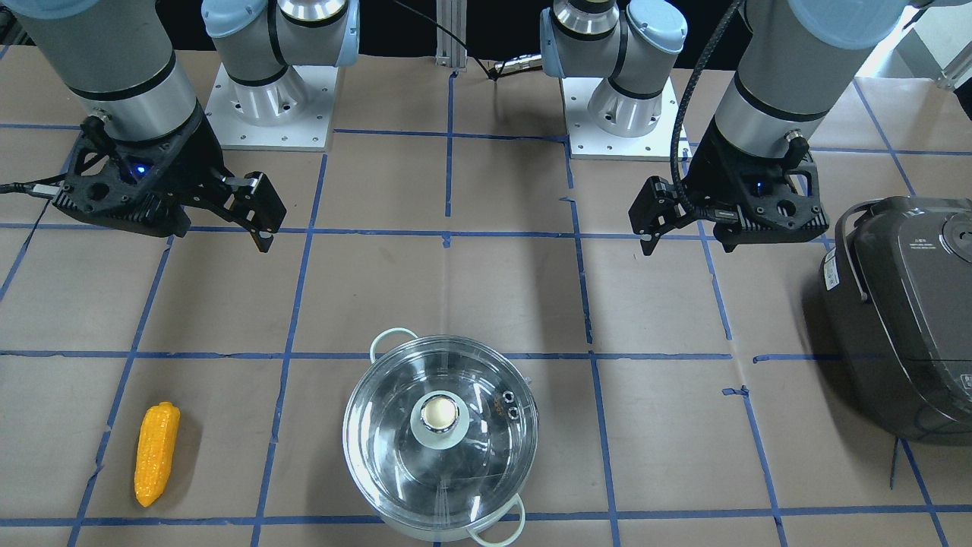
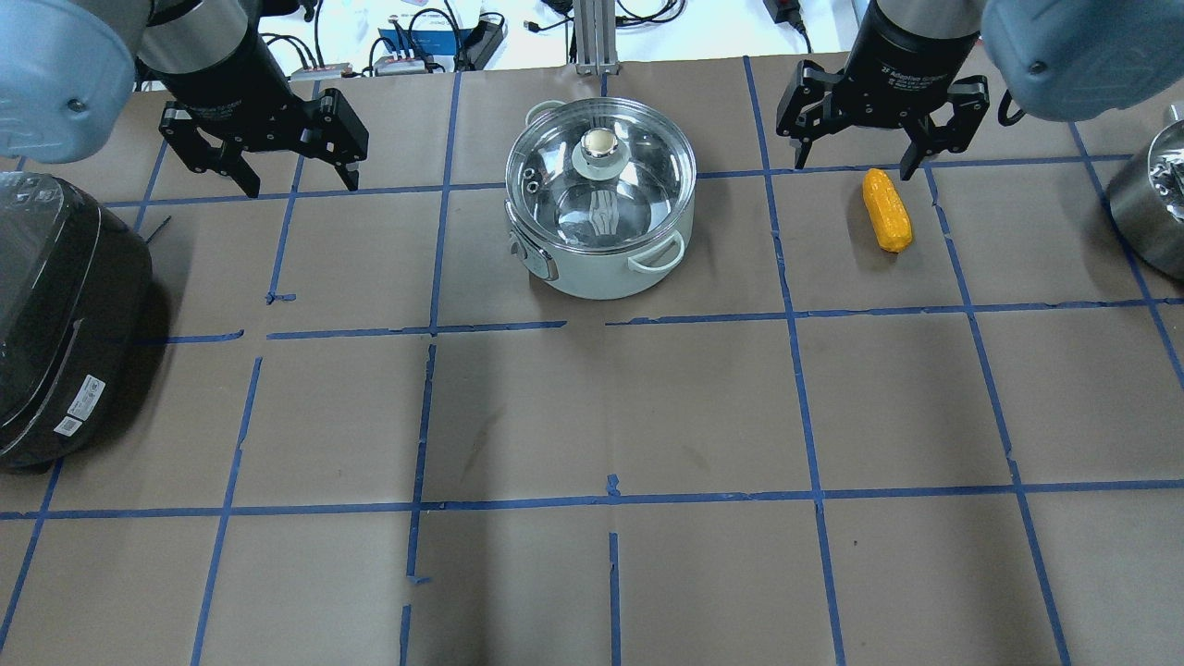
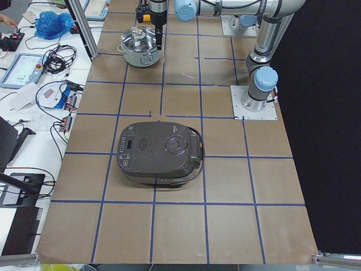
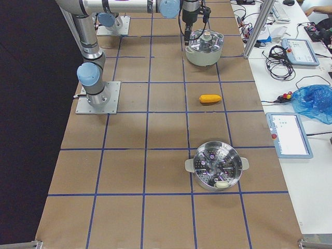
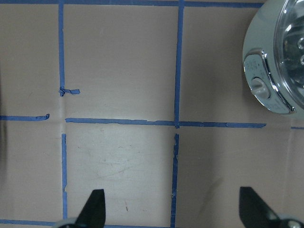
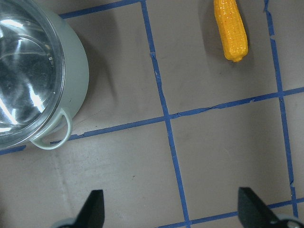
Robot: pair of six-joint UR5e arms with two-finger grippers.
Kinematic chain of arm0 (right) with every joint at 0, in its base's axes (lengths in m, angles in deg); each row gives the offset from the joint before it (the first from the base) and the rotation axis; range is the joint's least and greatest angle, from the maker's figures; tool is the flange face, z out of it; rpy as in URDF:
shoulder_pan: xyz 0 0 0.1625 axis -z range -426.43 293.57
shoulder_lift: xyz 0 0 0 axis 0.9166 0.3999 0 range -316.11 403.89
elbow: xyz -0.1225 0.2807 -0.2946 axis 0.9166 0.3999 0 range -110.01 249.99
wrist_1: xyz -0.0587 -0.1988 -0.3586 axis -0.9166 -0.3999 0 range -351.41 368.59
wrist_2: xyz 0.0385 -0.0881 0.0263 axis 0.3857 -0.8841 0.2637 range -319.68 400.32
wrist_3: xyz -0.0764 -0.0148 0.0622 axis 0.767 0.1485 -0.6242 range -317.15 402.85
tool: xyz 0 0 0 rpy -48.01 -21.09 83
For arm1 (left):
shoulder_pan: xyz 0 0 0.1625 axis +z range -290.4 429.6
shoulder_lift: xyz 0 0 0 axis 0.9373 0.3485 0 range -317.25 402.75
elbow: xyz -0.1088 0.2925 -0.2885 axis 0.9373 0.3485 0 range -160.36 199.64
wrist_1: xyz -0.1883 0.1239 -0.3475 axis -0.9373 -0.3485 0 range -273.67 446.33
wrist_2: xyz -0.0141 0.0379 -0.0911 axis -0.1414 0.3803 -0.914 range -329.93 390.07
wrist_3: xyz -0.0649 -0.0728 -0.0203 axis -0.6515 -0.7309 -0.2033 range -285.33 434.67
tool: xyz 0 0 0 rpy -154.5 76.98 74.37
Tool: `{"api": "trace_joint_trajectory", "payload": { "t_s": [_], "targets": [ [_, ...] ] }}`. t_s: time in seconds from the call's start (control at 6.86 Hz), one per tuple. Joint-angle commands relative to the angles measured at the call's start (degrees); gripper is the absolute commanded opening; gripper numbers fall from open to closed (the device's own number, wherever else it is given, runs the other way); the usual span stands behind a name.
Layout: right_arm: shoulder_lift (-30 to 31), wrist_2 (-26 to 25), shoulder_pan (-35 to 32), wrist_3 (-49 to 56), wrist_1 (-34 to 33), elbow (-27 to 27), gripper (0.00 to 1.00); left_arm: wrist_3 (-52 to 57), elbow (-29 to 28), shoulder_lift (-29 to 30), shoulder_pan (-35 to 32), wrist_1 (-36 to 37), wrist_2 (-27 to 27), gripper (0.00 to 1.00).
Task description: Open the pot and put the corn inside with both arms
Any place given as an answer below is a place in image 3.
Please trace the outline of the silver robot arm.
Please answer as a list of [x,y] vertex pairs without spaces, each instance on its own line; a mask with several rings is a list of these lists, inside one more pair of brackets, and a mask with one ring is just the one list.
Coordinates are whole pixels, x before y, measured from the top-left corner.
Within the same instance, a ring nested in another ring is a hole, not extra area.
[[254,49],[246,58],[250,86],[240,99],[250,112],[262,111],[268,95],[276,88],[278,74],[270,61],[293,15],[304,1],[174,1],[179,20],[188,22],[198,15],[254,15],[261,24]]

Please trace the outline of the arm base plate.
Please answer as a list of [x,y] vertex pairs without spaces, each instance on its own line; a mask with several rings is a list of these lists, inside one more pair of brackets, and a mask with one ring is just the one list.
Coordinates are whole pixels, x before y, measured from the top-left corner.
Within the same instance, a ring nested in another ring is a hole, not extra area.
[[224,37],[256,38],[258,16],[222,15],[222,33]]
[[278,117],[272,94],[266,100],[257,101],[249,96],[248,88],[249,86],[230,86],[234,119],[276,121]]

